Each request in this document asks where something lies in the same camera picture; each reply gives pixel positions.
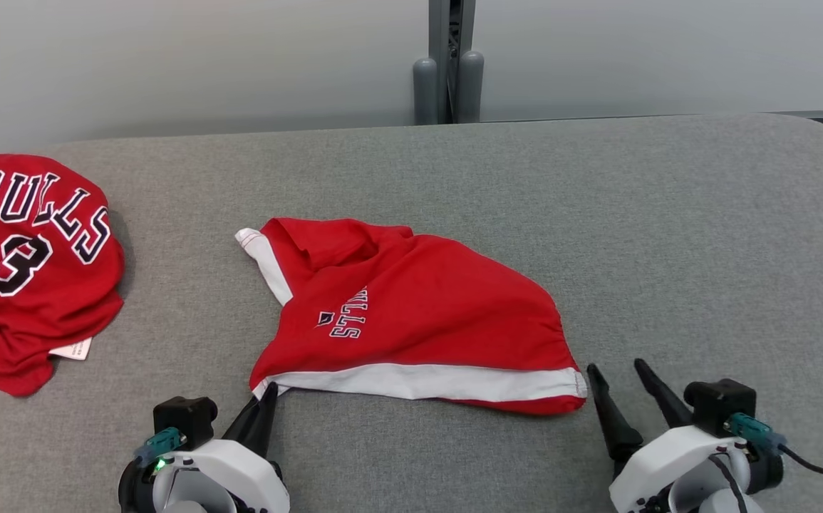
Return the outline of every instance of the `clothing tag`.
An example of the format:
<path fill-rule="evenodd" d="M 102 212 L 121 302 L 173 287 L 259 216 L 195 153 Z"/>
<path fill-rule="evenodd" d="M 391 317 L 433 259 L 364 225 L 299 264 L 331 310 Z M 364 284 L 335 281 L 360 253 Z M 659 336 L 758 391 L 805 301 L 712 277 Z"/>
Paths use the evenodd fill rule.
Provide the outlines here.
<path fill-rule="evenodd" d="M 50 354 L 62 356 L 63 358 L 70 358 L 70 360 L 85 360 L 88 357 L 88 350 L 91 348 L 91 337 L 75 344 L 63 346 L 60 348 L 52 348 Z"/>

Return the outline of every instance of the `number 3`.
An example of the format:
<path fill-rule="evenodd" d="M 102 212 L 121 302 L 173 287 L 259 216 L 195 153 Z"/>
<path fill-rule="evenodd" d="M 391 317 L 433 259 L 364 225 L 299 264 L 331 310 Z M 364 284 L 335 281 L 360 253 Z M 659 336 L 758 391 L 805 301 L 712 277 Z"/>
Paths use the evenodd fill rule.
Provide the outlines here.
<path fill-rule="evenodd" d="M 43 267 L 53 253 L 53 247 L 46 238 L 30 238 L 17 234 L 7 238 L 1 250 L 3 262 L 0 263 L 0 296 L 4 298 L 14 296 L 19 290 L 24 289 L 34 277 L 34 273 Z"/>

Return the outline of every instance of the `gray table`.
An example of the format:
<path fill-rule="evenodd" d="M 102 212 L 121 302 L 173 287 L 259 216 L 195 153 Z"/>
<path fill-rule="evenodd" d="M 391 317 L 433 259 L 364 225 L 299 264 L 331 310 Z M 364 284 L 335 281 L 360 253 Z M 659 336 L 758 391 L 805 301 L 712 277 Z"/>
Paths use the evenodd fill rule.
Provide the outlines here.
<path fill-rule="evenodd" d="M 225 428 L 278 306 L 233 234 L 269 217 L 408 224 L 469 244 L 557 300 L 583 367 L 652 438 L 632 360 L 676 390 L 734 377 L 823 464 L 823 126 L 772 115 L 575 120 L 44 148 L 100 185 L 127 300 L 85 363 L 0 392 L 0 511 L 115 511 L 161 400 L 208 395 Z M 594 406 L 529 418 L 436 400 L 292 390 L 271 456 L 295 512 L 607 511 Z M 823 510 L 788 463 L 769 511 Z"/>

